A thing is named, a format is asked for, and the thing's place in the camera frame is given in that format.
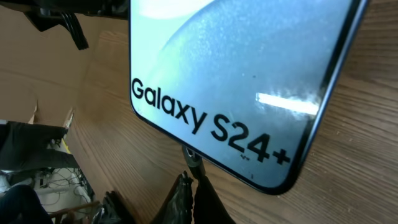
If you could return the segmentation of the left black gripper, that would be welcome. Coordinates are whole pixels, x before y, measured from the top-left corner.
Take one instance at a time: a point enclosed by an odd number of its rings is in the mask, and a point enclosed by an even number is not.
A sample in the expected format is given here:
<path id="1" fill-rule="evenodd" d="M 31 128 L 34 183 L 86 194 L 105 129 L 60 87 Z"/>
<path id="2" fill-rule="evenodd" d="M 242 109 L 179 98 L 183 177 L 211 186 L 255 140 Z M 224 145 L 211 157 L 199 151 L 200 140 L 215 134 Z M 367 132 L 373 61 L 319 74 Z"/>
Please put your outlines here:
<path id="1" fill-rule="evenodd" d="M 22 12 L 40 32 L 63 26 L 78 50 L 89 47 L 77 14 L 112 19 L 129 18 L 129 0 L 1 0 L 1 5 Z"/>

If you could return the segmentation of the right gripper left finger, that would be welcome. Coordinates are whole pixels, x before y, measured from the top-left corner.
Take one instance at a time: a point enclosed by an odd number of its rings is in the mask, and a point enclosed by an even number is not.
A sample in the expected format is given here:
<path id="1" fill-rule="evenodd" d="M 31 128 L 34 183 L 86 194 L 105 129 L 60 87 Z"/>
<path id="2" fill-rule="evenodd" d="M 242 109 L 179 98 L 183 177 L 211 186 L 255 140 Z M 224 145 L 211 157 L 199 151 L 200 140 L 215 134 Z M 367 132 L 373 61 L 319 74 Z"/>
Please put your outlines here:
<path id="1" fill-rule="evenodd" d="M 186 171 L 178 175 L 152 224 L 191 224 L 192 182 Z"/>

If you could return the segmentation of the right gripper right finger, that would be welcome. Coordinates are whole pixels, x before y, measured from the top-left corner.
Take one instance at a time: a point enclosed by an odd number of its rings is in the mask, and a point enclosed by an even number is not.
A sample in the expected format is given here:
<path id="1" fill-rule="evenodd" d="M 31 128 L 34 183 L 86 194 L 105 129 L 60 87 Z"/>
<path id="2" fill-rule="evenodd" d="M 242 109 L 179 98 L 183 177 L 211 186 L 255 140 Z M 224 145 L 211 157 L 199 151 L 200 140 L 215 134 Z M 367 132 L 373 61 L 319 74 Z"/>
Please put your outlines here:
<path id="1" fill-rule="evenodd" d="M 207 176 L 198 180 L 193 218 L 195 224 L 235 224 Z"/>

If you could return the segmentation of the Galaxy S24+ smartphone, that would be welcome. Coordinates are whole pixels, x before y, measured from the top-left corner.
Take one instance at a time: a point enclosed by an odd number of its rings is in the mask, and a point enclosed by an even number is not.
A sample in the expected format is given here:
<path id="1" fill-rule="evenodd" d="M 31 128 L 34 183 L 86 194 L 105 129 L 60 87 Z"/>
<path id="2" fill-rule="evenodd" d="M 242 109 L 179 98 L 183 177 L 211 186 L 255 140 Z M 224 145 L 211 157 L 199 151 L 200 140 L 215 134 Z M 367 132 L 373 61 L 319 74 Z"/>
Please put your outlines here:
<path id="1" fill-rule="evenodd" d="M 245 184 L 283 194 L 306 160 L 367 6 L 131 1 L 131 108 Z"/>

